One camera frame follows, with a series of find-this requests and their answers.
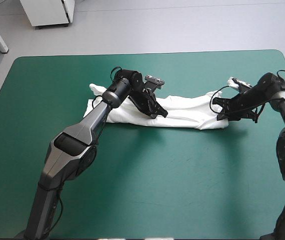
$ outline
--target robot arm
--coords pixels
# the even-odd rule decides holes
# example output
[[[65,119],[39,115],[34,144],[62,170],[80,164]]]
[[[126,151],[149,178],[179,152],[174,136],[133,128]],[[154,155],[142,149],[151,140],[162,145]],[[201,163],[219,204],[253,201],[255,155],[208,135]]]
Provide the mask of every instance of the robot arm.
[[[271,107],[280,112],[285,123],[285,80],[278,74],[266,73],[258,81],[257,85],[239,85],[239,94],[235,97],[214,98],[213,104],[222,107],[217,120],[228,118],[229,121],[240,119],[252,119],[257,122],[257,112],[253,109],[270,103]],[[276,153],[282,178],[285,181],[285,128],[280,132],[276,145]],[[285,206],[277,219],[274,232],[260,237],[261,240],[285,240]]]
[[[58,202],[63,207],[60,193],[64,182],[78,177],[94,161],[98,138],[112,109],[129,96],[138,110],[151,118],[167,116],[154,94],[162,85],[161,79],[148,76],[143,82],[141,73],[120,68],[102,94],[102,101],[81,122],[66,127],[50,142],[24,231],[25,239],[40,240],[49,235],[55,226],[52,223]]]

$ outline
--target folded cloth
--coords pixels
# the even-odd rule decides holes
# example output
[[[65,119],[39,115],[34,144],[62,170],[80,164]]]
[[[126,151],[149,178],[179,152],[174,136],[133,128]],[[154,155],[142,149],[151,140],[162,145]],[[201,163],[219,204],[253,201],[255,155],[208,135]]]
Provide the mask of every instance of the folded cloth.
[[[102,95],[106,90],[103,86],[95,84],[89,85],[94,95]],[[120,107],[112,109],[108,115],[107,123],[125,123],[148,127],[171,127],[171,128],[194,128],[222,129],[228,126],[228,120],[217,121],[217,114],[209,108],[209,102],[215,91],[206,93],[195,98],[168,96],[166,98],[156,98],[157,102],[168,111],[166,118],[158,115],[155,119],[141,113],[135,105],[126,98]],[[215,97],[220,97],[222,92],[218,92]],[[98,97],[93,105],[96,106],[102,100]],[[93,109],[92,99],[88,100],[87,110],[84,117]],[[220,112],[219,105],[211,105],[212,109]]]

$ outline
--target green tabletop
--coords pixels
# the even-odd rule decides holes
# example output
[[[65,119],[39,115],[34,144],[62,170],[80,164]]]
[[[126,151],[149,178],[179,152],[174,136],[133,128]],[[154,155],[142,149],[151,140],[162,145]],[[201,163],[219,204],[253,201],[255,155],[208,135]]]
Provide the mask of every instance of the green tabletop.
[[[277,50],[20,57],[0,91],[0,238],[27,224],[50,140],[79,122],[115,66],[165,80],[158,97],[197,97],[230,76],[253,85],[285,69]],[[237,92],[224,91],[224,97]],[[284,127],[269,105],[258,124],[225,129],[107,124],[95,162],[64,185],[53,238],[258,238],[285,203],[276,158]]]

